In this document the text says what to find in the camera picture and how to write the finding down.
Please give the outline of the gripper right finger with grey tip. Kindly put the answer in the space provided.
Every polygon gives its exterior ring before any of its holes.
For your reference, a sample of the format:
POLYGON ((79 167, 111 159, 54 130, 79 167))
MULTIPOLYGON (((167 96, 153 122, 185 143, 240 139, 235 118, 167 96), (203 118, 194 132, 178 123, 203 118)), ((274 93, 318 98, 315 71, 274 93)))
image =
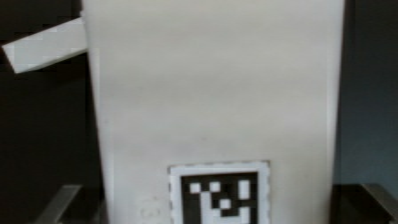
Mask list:
POLYGON ((334 187, 334 224, 398 224, 398 200, 379 184, 334 187))

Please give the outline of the gripper left finger with black tip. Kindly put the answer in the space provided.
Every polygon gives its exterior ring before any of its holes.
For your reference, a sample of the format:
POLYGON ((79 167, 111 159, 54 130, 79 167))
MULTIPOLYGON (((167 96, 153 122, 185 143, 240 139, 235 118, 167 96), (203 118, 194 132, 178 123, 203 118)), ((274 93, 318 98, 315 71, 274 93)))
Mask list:
POLYGON ((107 224, 103 190, 64 185, 32 224, 107 224))

